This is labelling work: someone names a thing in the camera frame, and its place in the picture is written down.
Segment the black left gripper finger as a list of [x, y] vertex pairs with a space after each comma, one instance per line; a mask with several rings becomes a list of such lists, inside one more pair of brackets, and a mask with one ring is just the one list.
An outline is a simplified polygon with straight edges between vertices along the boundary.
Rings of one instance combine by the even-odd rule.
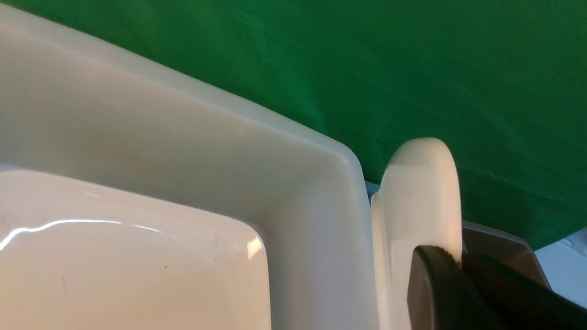
[[462, 262], [414, 249], [407, 295], [413, 330], [584, 330], [585, 308], [491, 257]]

